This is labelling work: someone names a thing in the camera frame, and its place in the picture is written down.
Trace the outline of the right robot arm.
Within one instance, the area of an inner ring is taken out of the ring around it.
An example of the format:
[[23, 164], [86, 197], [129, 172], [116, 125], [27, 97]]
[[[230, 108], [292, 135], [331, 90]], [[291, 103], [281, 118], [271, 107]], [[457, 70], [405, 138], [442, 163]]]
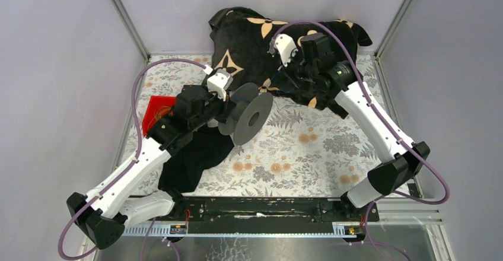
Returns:
[[364, 212], [364, 206], [387, 196], [415, 177], [422, 168], [417, 156], [426, 158], [430, 148], [404, 134], [374, 100], [351, 60], [337, 61], [329, 38], [322, 33], [304, 37], [298, 47], [292, 37], [280, 34], [274, 43], [287, 73], [309, 82], [335, 104], [334, 113], [350, 116], [367, 136], [381, 163], [367, 177], [343, 194], [341, 215], [350, 221]]

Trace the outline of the grey perforated spool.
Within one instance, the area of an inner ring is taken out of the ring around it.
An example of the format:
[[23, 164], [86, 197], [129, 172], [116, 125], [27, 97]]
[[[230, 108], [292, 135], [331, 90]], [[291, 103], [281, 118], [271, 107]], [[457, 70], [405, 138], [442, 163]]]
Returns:
[[236, 145], [252, 140], [267, 121], [273, 106], [273, 95], [261, 93], [256, 84], [249, 82], [240, 86], [230, 97], [237, 103], [227, 123], [219, 123], [218, 130], [229, 135]]

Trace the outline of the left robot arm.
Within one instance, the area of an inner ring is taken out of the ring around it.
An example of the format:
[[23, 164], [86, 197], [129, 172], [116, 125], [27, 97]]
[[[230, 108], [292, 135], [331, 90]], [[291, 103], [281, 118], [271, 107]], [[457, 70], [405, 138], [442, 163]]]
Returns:
[[179, 219], [183, 202], [169, 193], [156, 191], [133, 201], [130, 194], [155, 168], [191, 142], [194, 132], [213, 119], [226, 122], [237, 103], [225, 91], [185, 85], [176, 96], [173, 111], [140, 137], [137, 150], [123, 164], [87, 193], [75, 192], [67, 199], [71, 222], [96, 248], [106, 249], [125, 229], [151, 218]]

